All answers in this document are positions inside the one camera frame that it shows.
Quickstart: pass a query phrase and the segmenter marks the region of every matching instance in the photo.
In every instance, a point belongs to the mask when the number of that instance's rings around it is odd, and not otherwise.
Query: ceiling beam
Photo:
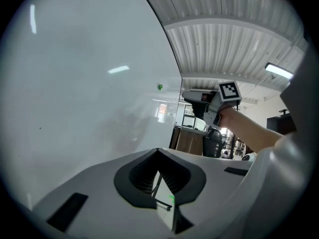
[[[193,79],[193,80],[207,80],[207,79],[223,79],[223,80],[229,80],[229,81],[239,81],[244,83],[250,83],[250,84],[259,84],[259,86],[263,86],[265,88],[269,88],[272,90],[277,90],[279,92],[282,92],[283,89],[275,84],[262,82],[260,83],[260,80],[258,79],[251,79],[244,76],[237,76],[237,75],[230,75],[230,74],[220,74],[220,73],[181,73],[181,77],[185,80],[187,79]]]
[[[280,33],[278,30],[273,29],[269,26],[265,26],[260,22],[250,20],[247,18],[239,18],[231,15],[210,15],[210,16],[190,16],[186,18],[178,18],[175,20],[170,20],[169,22],[164,23],[165,30],[170,30],[173,28],[190,26],[190,25],[199,25],[199,24],[227,24],[234,26],[241,26],[256,30],[262,33],[266,33],[274,38],[279,39],[283,43],[286,43],[289,46],[294,46],[294,41],[285,36],[283,33]],[[295,46],[296,50],[300,53],[305,53],[304,48],[300,48],[297,45]]]
[[[207,91],[207,92],[210,92],[212,90],[190,89],[190,91]],[[241,103],[250,104],[250,105],[257,105],[258,101],[257,100],[251,100],[251,99],[248,99],[248,98],[243,98],[241,100]]]

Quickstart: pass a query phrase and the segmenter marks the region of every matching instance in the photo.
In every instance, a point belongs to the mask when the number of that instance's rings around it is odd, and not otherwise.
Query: hand
[[[222,105],[218,111],[218,113],[221,116],[221,119],[219,122],[219,127],[228,128],[231,116],[235,112],[236,112],[236,110],[232,106],[229,106],[227,104]]]

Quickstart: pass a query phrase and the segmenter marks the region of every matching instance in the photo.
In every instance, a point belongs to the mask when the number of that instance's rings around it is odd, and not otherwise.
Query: corrugated metal ceiling
[[[203,79],[203,73],[236,75],[244,77],[243,82],[255,79],[282,89],[288,81],[281,76],[272,79],[265,71],[266,63],[295,72],[307,47],[301,21],[283,0],[149,1],[164,26],[181,23],[166,29],[181,73],[196,73],[199,77],[184,78],[184,87],[189,89],[213,88],[219,81]],[[203,18],[209,23],[203,24]],[[242,93],[244,85],[252,86],[240,84]],[[276,94],[257,86],[246,98],[259,100]]]

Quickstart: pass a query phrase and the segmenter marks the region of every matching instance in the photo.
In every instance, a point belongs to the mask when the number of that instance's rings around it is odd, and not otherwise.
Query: human arm
[[[219,112],[219,126],[226,127],[246,143],[254,152],[274,146],[282,134],[266,129],[232,107],[222,108]]]

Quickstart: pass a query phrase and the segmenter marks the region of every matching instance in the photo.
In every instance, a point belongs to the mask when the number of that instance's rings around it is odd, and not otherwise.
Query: black opening
[[[65,232],[70,226],[88,196],[74,193],[69,199],[48,219],[47,223],[54,228]]]
[[[206,175],[200,167],[163,149],[153,149],[117,171],[115,188],[133,206],[156,209],[152,187],[157,171],[175,195],[173,231],[181,232],[192,224],[181,215],[179,205],[193,202],[206,183]]]
[[[241,176],[246,176],[246,174],[248,173],[248,170],[238,169],[234,167],[227,167],[224,171],[228,173],[232,173],[232,174],[241,175]]]

